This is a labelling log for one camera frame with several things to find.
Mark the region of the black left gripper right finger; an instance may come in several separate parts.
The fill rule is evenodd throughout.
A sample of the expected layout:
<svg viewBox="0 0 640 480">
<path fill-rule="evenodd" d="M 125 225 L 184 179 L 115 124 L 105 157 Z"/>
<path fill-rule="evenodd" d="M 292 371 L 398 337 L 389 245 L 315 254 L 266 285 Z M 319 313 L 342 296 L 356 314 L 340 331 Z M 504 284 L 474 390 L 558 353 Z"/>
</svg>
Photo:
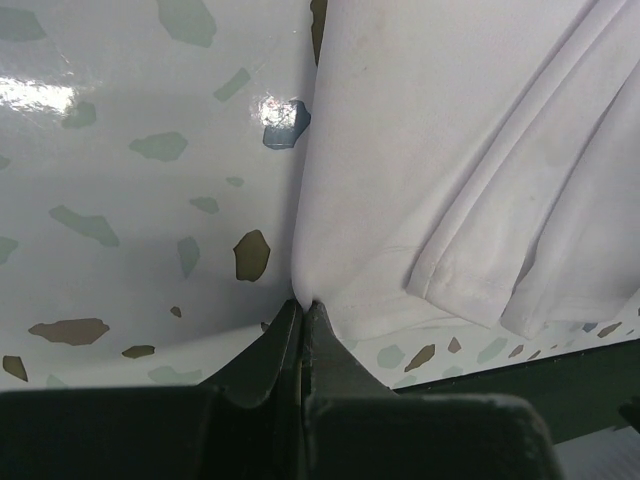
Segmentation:
<svg viewBox="0 0 640 480">
<path fill-rule="evenodd" d="M 304 317 L 303 425 L 311 479 L 560 479 L 546 425 L 502 394 L 395 393 Z"/>
</svg>

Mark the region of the white t shirt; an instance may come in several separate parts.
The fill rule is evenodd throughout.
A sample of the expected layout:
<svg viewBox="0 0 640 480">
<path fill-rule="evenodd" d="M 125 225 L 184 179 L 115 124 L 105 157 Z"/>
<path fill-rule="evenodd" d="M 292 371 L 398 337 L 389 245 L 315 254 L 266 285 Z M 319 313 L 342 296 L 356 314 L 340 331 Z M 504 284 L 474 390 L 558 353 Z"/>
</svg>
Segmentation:
<svg viewBox="0 0 640 480">
<path fill-rule="evenodd" d="M 331 1 L 295 296 L 367 339 L 607 321 L 639 289 L 635 1 Z"/>
</svg>

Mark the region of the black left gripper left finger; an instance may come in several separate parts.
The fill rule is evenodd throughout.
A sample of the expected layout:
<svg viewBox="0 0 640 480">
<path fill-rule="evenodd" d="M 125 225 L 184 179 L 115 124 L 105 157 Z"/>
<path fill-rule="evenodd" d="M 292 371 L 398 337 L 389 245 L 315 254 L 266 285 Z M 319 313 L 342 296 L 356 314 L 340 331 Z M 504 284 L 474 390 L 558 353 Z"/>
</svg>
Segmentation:
<svg viewBox="0 0 640 480">
<path fill-rule="evenodd" d="M 1 397 L 5 479 L 301 479 L 302 310 L 196 385 Z"/>
</svg>

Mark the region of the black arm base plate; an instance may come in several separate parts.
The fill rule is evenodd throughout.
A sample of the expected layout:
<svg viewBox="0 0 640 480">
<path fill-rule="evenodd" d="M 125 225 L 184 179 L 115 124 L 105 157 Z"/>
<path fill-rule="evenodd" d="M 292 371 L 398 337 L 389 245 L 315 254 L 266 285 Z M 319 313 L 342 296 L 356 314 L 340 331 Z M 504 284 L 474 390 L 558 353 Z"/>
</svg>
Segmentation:
<svg viewBox="0 0 640 480">
<path fill-rule="evenodd" d="M 398 388 L 408 394 L 505 394 L 528 401 L 555 443 L 628 423 L 619 407 L 639 395 L 639 341 Z"/>
</svg>

